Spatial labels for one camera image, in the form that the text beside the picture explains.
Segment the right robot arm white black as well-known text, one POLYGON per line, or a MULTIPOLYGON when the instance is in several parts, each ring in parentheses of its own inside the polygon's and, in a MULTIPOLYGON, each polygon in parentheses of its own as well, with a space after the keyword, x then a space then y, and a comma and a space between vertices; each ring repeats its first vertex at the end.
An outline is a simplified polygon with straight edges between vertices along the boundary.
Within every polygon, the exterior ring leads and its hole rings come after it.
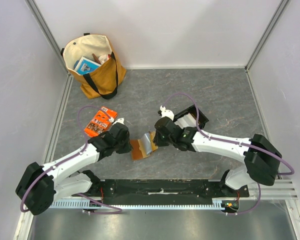
POLYGON ((263 135, 228 137, 222 141, 221 136, 198 131, 196 127, 180 127, 166 116, 160 118, 154 127, 153 142, 158 147, 172 145, 180 151, 212 153, 242 162, 242 166, 226 170, 218 183, 219 191, 225 197, 251 183, 264 186, 275 183, 281 154, 263 135))

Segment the brown leather card holder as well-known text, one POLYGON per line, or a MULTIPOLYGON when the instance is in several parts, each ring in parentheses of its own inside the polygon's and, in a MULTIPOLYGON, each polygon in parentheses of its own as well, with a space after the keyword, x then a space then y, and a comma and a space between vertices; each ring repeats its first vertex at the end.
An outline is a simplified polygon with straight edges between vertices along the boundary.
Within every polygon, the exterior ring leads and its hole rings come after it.
POLYGON ((131 139, 132 146, 131 158, 133 161, 148 158, 154 153, 158 146, 154 143, 155 131, 146 132, 140 139, 131 139))

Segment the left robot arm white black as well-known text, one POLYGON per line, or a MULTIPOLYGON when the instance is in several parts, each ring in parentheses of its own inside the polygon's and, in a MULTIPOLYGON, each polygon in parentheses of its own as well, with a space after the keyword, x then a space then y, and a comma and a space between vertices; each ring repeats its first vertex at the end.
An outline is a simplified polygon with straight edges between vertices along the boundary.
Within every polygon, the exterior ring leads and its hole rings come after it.
POLYGON ((90 138, 68 155, 44 165, 29 164, 15 190, 21 199, 20 210, 36 216, 53 202, 72 195, 100 196, 101 180, 90 170, 79 170, 113 153, 125 154, 132 149, 129 129, 120 118, 110 130, 90 138))

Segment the black card box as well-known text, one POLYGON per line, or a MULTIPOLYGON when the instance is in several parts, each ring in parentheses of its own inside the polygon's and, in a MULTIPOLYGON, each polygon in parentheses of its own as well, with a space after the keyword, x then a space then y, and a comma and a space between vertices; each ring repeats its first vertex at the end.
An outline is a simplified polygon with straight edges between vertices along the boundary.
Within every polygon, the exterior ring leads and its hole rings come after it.
MULTIPOLYGON (((196 127, 196 119, 197 119, 197 110, 195 105, 191 105, 185 110, 174 115, 173 122, 181 128, 185 127, 196 127)), ((209 119, 198 110, 198 126, 200 129, 203 129, 206 123, 209 122, 209 119)))

